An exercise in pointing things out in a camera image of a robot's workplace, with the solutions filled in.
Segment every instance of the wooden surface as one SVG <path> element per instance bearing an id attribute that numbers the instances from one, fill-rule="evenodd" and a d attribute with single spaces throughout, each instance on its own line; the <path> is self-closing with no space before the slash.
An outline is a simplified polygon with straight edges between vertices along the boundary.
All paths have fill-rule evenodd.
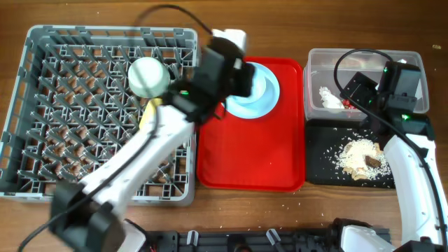
<path id="1" fill-rule="evenodd" d="M 0 125 L 6 117 L 27 30 L 33 25 L 132 25 L 155 1 L 3 0 L 0 3 Z M 448 190 L 448 18 L 440 1 L 176 1 L 209 26 L 243 29 L 248 54 L 291 57 L 302 66 L 312 48 L 376 48 L 420 53 L 430 92 L 429 116 L 437 135 L 437 164 Z M 146 26 L 193 27 L 173 10 L 154 14 Z M 441 45 L 441 50 L 433 49 Z M 295 193 L 211 190 L 198 185 L 186 208 L 131 207 L 127 217 L 147 230 L 266 230 L 322 227 L 336 217 L 391 229 L 401 239 L 396 192 L 369 188 L 315 186 Z M 14 251 L 48 219 L 47 204 L 0 200 L 0 251 Z M 27 251 L 54 251 L 63 245 L 47 232 Z"/>

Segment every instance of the gray dish rack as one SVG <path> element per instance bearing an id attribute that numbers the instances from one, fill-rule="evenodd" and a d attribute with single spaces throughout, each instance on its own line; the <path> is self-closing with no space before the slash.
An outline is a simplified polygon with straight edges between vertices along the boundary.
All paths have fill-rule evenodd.
<path id="1" fill-rule="evenodd" d="M 51 200 L 56 180 L 78 181 L 137 132 L 147 105 L 132 94 L 127 70 L 140 57 L 185 78 L 200 58 L 192 29 L 38 25 L 27 34 L 0 140 L 0 197 Z M 196 138 L 148 178 L 133 204 L 189 205 Z"/>

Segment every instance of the red tray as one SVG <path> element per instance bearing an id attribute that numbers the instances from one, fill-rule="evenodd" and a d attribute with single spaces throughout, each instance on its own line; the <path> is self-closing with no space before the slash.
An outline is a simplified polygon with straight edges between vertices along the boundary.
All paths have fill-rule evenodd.
<path id="1" fill-rule="evenodd" d="M 305 182 L 302 67 L 283 58 L 247 57 L 246 61 L 274 73 L 280 84 L 279 101 L 261 118 L 241 119 L 227 113 L 222 120 L 203 125 L 197 177 L 211 188 L 297 190 Z"/>

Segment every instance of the plastic bin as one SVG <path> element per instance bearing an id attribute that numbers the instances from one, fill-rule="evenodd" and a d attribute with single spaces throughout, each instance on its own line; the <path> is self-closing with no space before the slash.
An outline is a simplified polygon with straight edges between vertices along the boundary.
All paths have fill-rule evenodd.
<path id="1" fill-rule="evenodd" d="M 304 109 L 308 120 L 336 119 L 362 120 L 364 113 L 353 109 L 324 108 L 319 94 L 320 87 L 327 87 L 332 94 L 339 98 L 340 91 L 333 79 L 333 71 L 338 59 L 351 49 L 323 49 L 315 48 L 309 52 L 308 63 L 304 68 Z M 417 104 L 415 113 L 426 113 L 429 110 L 428 84 L 425 69 L 420 54 L 409 51 L 381 50 L 390 55 L 393 60 L 405 60 L 408 64 L 418 66 L 421 70 L 420 84 L 416 91 Z M 357 71 L 365 74 L 379 83 L 384 64 L 387 59 L 371 52 L 356 52 L 346 57 L 339 65 L 337 77 L 342 87 L 351 80 Z"/>
<path id="2" fill-rule="evenodd" d="M 154 57 L 174 80 L 191 74 L 198 48 L 192 29 L 32 27 L 1 134 L 0 197 L 50 201 L 56 180 L 78 181 L 101 169 L 138 130 L 148 102 L 129 89 L 131 63 Z M 131 204 L 189 205 L 195 151 L 193 135 L 186 148 L 173 150 L 173 165 L 148 178 Z"/>

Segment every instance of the black tray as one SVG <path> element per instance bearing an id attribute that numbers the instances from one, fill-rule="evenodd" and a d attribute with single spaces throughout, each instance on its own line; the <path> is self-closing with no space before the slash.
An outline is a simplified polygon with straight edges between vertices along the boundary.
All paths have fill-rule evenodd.
<path id="1" fill-rule="evenodd" d="M 339 155 L 353 139 L 376 137 L 370 129 L 360 127 L 359 122 L 338 120 L 309 120 L 305 125 L 307 149 L 307 181 L 319 185 L 364 186 L 377 188 L 395 188 L 392 174 L 378 176 L 376 180 L 353 180 L 350 174 L 343 174 L 342 168 L 335 169 L 335 155 Z"/>

